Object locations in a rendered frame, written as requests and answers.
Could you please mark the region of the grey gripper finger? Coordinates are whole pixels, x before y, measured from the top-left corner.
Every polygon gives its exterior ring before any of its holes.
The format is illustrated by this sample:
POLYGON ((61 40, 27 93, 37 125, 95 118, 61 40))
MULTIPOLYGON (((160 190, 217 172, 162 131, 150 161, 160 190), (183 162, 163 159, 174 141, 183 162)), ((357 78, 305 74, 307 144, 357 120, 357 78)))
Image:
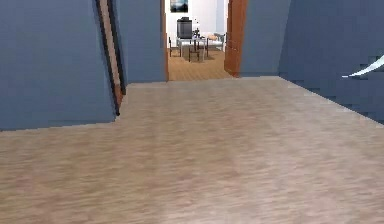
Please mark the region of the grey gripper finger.
POLYGON ((365 66, 364 68, 350 75, 343 75, 343 78, 361 77, 371 71, 375 71, 381 68, 382 66, 384 66, 384 55, 376 56, 372 63, 370 63, 369 65, 365 66))

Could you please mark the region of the brown room door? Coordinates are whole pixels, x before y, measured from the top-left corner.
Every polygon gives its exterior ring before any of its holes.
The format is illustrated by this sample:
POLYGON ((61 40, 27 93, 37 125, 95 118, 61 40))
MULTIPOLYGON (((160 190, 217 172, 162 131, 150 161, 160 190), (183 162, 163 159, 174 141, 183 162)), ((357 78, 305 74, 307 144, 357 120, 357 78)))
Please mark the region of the brown room door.
POLYGON ((224 69, 239 77, 248 0, 229 0, 224 69))
POLYGON ((95 0, 95 3, 100 22, 104 55, 106 58, 108 74, 110 76, 113 105, 115 114, 119 116, 122 100, 126 95, 126 85, 124 80, 124 71, 122 68, 116 23, 114 21, 113 1, 95 0))

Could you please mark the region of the white table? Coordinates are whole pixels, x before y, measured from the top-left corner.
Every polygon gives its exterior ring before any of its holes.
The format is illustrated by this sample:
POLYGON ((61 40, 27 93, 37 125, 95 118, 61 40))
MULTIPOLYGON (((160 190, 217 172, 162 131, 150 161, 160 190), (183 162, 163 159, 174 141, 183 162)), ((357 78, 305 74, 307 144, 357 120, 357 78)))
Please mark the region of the white table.
POLYGON ((188 49, 193 44, 194 41, 197 41, 200 44, 200 60, 205 60, 207 40, 205 38, 191 38, 191 39, 180 39, 176 40, 176 44, 179 50, 179 56, 184 55, 188 56, 188 49))

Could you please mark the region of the dark framed wall picture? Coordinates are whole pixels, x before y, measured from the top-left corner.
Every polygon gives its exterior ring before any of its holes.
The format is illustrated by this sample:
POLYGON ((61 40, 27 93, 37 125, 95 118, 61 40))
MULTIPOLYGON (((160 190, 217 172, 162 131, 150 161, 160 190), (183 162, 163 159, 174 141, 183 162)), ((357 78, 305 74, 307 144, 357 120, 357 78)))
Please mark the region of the dark framed wall picture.
POLYGON ((189 11, 188 0, 170 0, 171 13, 187 13, 189 11))

